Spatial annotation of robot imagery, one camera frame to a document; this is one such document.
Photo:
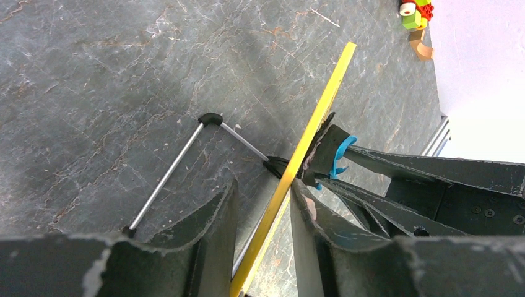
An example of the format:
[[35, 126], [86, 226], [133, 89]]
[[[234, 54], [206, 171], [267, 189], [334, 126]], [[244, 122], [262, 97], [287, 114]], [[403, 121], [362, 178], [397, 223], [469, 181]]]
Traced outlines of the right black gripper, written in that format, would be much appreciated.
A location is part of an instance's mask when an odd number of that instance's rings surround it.
[[359, 146], [347, 148], [344, 157], [394, 178], [385, 198], [336, 179], [317, 182], [407, 236], [524, 234], [521, 163], [400, 155]]

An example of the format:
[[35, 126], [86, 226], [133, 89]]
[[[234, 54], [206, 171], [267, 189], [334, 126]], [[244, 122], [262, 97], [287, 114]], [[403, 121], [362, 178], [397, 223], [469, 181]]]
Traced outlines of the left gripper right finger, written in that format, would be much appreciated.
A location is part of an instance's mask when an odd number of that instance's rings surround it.
[[366, 202], [402, 230], [364, 230], [291, 187], [293, 250], [300, 296], [523, 296], [524, 236], [473, 236], [351, 184], [325, 179], [346, 202]]

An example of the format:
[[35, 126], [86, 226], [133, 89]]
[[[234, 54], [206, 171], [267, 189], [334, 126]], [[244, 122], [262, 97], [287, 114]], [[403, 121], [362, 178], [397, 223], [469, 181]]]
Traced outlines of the blue black whiteboard eraser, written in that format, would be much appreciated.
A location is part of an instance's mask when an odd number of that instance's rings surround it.
[[355, 136], [331, 123], [334, 116], [335, 112], [329, 113], [315, 133], [298, 172], [298, 179], [318, 190], [321, 189], [321, 185], [316, 182], [318, 176], [336, 179], [347, 169], [339, 168], [337, 162], [347, 148], [357, 141]]

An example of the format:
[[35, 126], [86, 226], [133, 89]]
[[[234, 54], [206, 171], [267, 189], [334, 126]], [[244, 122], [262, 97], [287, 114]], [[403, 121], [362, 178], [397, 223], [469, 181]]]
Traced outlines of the yellow framed whiteboard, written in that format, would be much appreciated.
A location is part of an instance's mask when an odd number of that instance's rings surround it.
[[[206, 56], [193, 89], [147, 119], [130, 141], [126, 164], [145, 179], [146, 188], [132, 200], [126, 222], [147, 239], [236, 179], [240, 256], [277, 186], [264, 158], [295, 152], [316, 108], [329, 109], [354, 52], [353, 43], [306, 50], [252, 41]], [[180, 151], [185, 155], [173, 176], [149, 202], [147, 195]]]

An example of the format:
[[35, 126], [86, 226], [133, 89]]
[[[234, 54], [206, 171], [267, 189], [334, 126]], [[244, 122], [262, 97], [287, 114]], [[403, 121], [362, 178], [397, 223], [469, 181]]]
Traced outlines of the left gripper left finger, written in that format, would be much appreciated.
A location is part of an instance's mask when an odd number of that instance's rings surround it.
[[228, 296], [238, 182], [147, 243], [122, 234], [3, 236], [2, 296]]

